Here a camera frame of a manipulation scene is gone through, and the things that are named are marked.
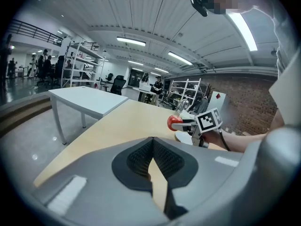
railing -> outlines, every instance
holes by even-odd
[[[87,43],[87,45],[85,47],[92,51],[98,51],[99,45],[98,45],[98,43],[89,42],[89,43]]]
[[[31,24],[12,19],[8,33],[16,33],[61,46],[63,38]]]

fluorescent light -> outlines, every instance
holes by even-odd
[[[165,71],[165,70],[161,70],[161,69],[159,69],[159,68],[155,68],[156,70],[160,70],[160,71],[163,71],[163,72],[165,72],[165,73],[169,73],[168,71]]]
[[[250,51],[257,51],[257,46],[253,35],[246,24],[244,18],[241,16],[240,13],[228,13],[229,17],[233,20],[237,28],[239,29],[240,33],[243,35],[247,46],[249,47]]]
[[[180,57],[180,56],[174,54],[173,52],[169,52],[168,55],[170,55],[170,56],[172,56],[172,57],[175,57],[175,58],[177,58],[177,59],[183,61],[184,63],[186,63],[186,64],[188,64],[188,65],[192,65],[191,62],[189,62],[188,60],[186,60],[186,59],[184,59],[184,58],[182,58],[182,57]]]
[[[138,70],[138,71],[141,71],[141,72],[143,71],[143,70],[139,70],[139,69],[136,69],[136,68],[132,68],[132,70]]]
[[[143,64],[141,64],[141,63],[137,63],[137,62],[130,61],[130,60],[128,60],[128,62],[133,63],[133,64],[135,64],[135,65],[143,65]]]
[[[120,42],[125,42],[125,43],[133,43],[133,44],[137,44],[137,45],[141,45],[141,46],[145,46],[146,43],[139,41],[139,40],[133,40],[133,39],[127,39],[127,38],[121,38],[121,37],[117,37],[117,40]]]

red apple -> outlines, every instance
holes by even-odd
[[[172,124],[174,123],[183,123],[183,120],[181,119],[180,116],[176,116],[176,115],[171,115],[168,119],[167,119],[167,126],[169,129],[173,130],[173,131],[177,131],[174,128],[171,127]]]

brick wall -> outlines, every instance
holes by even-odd
[[[277,110],[269,93],[275,79],[231,75],[202,77],[202,81],[209,82],[215,88],[214,91],[226,93],[229,97],[232,120],[224,124],[223,129],[228,127],[239,135],[243,132],[257,135],[268,131]]]

white label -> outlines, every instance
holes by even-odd
[[[225,165],[228,165],[228,166],[232,166],[232,167],[237,167],[237,165],[239,164],[238,161],[231,160],[231,159],[228,159],[228,158],[224,158],[224,157],[221,157],[221,156],[218,156],[217,158],[215,158],[215,161],[217,161],[219,163],[222,163],[222,164],[225,164]]]

